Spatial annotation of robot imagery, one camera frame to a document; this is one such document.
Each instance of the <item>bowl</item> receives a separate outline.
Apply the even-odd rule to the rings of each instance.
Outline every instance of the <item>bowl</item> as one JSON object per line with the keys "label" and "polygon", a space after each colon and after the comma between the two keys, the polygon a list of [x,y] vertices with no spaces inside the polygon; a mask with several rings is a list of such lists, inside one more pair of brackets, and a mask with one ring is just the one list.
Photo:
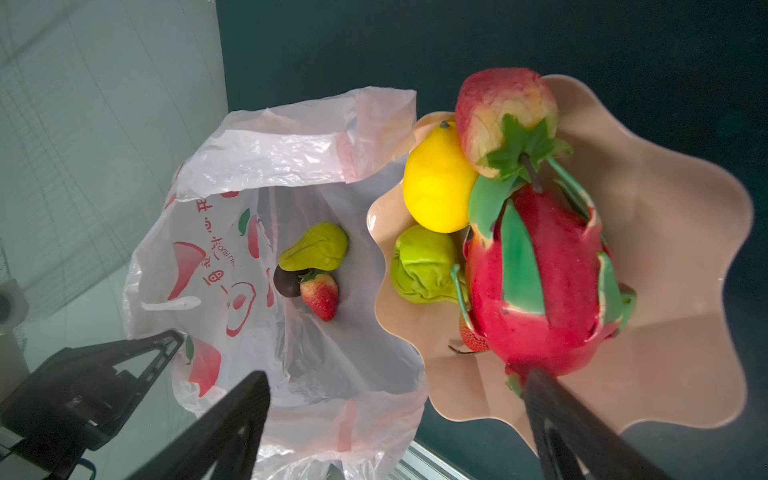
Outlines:
{"label": "bowl", "polygon": [[[598,206],[617,278],[637,291],[626,330],[561,383],[617,433],[646,420],[699,428],[731,421],[744,406],[746,382],[723,285],[752,225],[749,195],[717,165],[630,132],[579,80],[545,80],[561,112],[558,136],[575,149],[563,166]],[[411,148],[450,118],[436,112],[420,119]],[[367,220],[387,265],[376,318],[421,354],[435,409],[457,422],[502,420],[535,449],[525,406],[505,385],[504,363],[491,352],[460,356],[448,348],[462,345],[458,307],[410,303],[392,286],[395,240],[415,224],[402,182],[373,203]]]}

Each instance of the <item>strawberry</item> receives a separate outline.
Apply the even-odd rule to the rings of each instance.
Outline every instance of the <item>strawberry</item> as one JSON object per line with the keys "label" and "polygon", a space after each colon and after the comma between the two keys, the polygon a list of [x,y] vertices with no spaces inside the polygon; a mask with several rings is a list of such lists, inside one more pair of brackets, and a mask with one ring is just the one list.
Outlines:
{"label": "strawberry", "polygon": [[339,305],[339,286],[322,270],[312,270],[301,277],[301,297],[318,317],[330,321]]}
{"label": "strawberry", "polygon": [[467,322],[461,317],[458,318],[458,332],[462,335],[464,344],[472,352],[484,352],[488,349],[488,344],[485,342],[485,339],[472,333],[472,331],[467,328]]}

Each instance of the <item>dark green background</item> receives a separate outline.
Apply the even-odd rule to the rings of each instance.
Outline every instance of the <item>dark green background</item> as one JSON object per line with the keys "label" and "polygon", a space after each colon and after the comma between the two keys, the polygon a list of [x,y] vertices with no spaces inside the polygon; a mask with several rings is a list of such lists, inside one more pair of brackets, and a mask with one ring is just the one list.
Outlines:
{"label": "dark green background", "polygon": [[[765,2],[217,0],[217,10],[230,110],[379,85],[417,90],[423,115],[453,110],[475,71],[527,66],[581,79],[641,137],[739,177],[756,223],[725,304],[746,409],[720,429],[645,423],[624,437],[676,478],[768,478]],[[453,423],[428,404],[417,438],[476,478],[541,477],[495,420]]]}

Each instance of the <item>translucent plastic bag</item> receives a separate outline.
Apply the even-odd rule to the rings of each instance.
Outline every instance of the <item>translucent plastic bag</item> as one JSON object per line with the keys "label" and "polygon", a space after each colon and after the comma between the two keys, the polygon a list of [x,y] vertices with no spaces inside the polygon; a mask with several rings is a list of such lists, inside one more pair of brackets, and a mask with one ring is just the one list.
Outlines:
{"label": "translucent plastic bag", "polygon": [[[254,478],[322,478],[331,462],[347,478],[384,478],[413,439],[423,364],[374,317],[384,259],[366,211],[402,177],[399,163],[376,172],[407,152],[414,121],[415,92],[388,88],[233,112],[134,251],[124,328],[188,335],[171,363],[185,409],[202,415],[247,373],[268,375]],[[328,323],[271,285],[278,253],[321,220],[349,235]]]}

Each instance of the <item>lemon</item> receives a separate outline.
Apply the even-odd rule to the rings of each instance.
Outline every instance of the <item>lemon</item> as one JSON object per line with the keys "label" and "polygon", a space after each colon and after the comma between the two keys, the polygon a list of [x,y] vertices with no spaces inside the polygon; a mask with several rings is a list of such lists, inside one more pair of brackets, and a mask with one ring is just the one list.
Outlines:
{"label": "lemon", "polygon": [[469,225],[469,196],[478,172],[458,142],[456,123],[444,121],[408,156],[402,194],[422,226],[451,233]]}

